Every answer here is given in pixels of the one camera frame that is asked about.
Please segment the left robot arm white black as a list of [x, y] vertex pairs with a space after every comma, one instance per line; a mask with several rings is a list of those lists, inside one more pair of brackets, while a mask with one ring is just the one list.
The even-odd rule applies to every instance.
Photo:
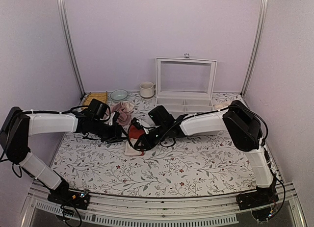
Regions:
[[89, 139], [89, 134], [95, 135], [97, 140], [108, 144], [121, 142], [127, 138], [126, 133], [114, 117], [109, 109], [89, 106], [81, 111], [75, 107], [63, 112], [23, 111], [13, 107], [0, 130], [3, 149], [0, 158], [39, 180], [62, 204], [69, 204], [73, 194], [68, 182], [31, 152], [28, 138], [36, 134], [73, 132], [83, 134], [85, 139]]

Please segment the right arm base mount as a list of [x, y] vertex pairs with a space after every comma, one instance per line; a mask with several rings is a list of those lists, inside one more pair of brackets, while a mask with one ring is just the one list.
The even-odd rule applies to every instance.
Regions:
[[251, 193], [240, 193], [236, 197], [236, 202], [240, 210], [252, 209], [267, 205], [262, 209], [253, 210], [251, 212], [253, 218], [259, 222], [269, 221], [274, 209], [277, 207], [279, 197], [277, 192], [272, 191], [255, 191]]

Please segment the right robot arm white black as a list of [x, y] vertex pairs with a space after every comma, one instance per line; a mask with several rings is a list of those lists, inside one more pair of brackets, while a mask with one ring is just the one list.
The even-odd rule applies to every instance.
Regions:
[[265, 121], [250, 111], [241, 101], [235, 100], [222, 109], [214, 111], [182, 114], [174, 118], [163, 105], [159, 105], [148, 113], [154, 127], [144, 126], [138, 119], [131, 124], [144, 132], [129, 145], [137, 151], [148, 151], [166, 138], [180, 138], [195, 134], [226, 131], [233, 145], [243, 152], [251, 164], [256, 178], [254, 201], [257, 205], [265, 205], [276, 194], [276, 175], [271, 170], [270, 158], [265, 149], [266, 134], [261, 125]]

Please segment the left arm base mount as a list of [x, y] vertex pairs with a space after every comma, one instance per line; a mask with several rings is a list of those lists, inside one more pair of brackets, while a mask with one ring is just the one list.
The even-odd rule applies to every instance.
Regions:
[[90, 202], [90, 191], [71, 191], [68, 188], [51, 191], [48, 195], [48, 201], [72, 206], [77, 209], [86, 210]]

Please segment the red and white underwear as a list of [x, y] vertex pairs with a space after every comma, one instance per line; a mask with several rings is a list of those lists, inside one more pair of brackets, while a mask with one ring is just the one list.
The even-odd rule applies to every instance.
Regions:
[[[145, 131], [143, 129], [137, 129], [135, 126], [131, 126], [128, 132], [131, 144], [134, 146], [139, 137], [144, 133]], [[129, 144], [129, 142], [126, 142], [125, 156], [143, 156], [144, 154], [144, 151], [137, 151]]]

